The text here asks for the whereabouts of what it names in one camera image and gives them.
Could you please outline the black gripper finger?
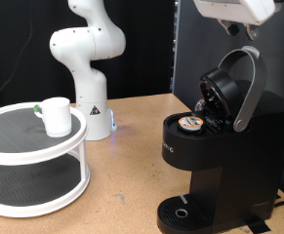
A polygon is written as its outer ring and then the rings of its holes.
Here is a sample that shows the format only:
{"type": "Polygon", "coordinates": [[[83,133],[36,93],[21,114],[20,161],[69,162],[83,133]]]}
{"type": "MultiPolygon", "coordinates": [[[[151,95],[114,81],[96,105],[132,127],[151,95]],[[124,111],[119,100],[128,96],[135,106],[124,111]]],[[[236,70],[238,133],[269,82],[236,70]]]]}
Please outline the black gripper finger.
{"type": "Polygon", "coordinates": [[[235,36],[239,32],[238,25],[233,21],[219,19],[219,24],[225,29],[228,35],[235,36]]]}
{"type": "Polygon", "coordinates": [[[255,41],[259,37],[259,30],[255,25],[247,24],[246,33],[251,41],[255,41]]]}

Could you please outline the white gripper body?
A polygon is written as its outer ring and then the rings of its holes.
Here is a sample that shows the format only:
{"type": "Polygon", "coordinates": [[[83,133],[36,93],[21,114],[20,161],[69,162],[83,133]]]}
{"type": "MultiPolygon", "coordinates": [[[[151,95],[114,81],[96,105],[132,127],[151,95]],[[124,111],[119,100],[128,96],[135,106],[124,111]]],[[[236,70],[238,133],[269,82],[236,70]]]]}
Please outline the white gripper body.
{"type": "Polygon", "coordinates": [[[261,25],[281,9],[274,0],[193,0],[205,18],[261,25]]]}

